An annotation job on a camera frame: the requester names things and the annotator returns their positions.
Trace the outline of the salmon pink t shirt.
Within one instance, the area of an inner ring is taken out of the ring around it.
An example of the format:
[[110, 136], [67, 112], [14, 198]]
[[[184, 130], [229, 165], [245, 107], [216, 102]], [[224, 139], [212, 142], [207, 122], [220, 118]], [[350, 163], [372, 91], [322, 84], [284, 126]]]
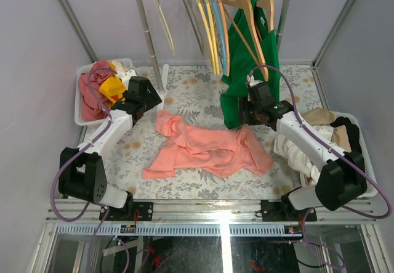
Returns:
[[188, 125], [181, 116], [161, 110], [156, 130], [167, 142], [152, 165], [142, 171], [144, 179], [172, 177], [184, 168], [202, 168], [221, 178], [241, 169], [263, 176], [273, 165], [249, 126], [211, 130]]

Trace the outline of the white garment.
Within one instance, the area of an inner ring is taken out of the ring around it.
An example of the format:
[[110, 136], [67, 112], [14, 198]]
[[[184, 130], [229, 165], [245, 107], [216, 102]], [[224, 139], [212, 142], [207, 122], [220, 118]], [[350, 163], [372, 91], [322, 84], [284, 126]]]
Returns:
[[289, 167], [300, 173], [301, 183], [305, 185], [317, 184], [320, 171], [290, 139], [282, 134], [277, 135], [273, 151], [287, 159]]

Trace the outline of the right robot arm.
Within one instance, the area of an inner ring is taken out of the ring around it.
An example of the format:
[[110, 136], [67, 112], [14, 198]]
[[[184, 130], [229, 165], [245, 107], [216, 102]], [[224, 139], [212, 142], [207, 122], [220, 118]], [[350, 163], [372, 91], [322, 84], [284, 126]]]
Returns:
[[238, 99], [241, 124], [264, 124], [294, 143], [320, 172], [317, 183], [299, 187], [281, 197], [277, 210], [295, 220], [307, 209], [323, 206], [335, 211], [367, 190], [364, 158], [329, 142], [309, 125], [288, 101], [278, 102], [267, 83], [247, 86], [247, 97]]

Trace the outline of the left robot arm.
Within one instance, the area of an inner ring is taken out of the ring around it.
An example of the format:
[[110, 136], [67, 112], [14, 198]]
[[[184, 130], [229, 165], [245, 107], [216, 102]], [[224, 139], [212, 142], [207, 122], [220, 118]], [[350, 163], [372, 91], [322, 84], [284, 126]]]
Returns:
[[111, 108], [107, 119], [91, 138], [75, 149], [66, 147], [60, 154], [58, 191], [62, 195], [107, 206], [114, 219], [134, 217], [132, 193], [108, 185], [103, 159], [142, 118], [162, 102], [148, 78], [133, 76], [123, 98]]

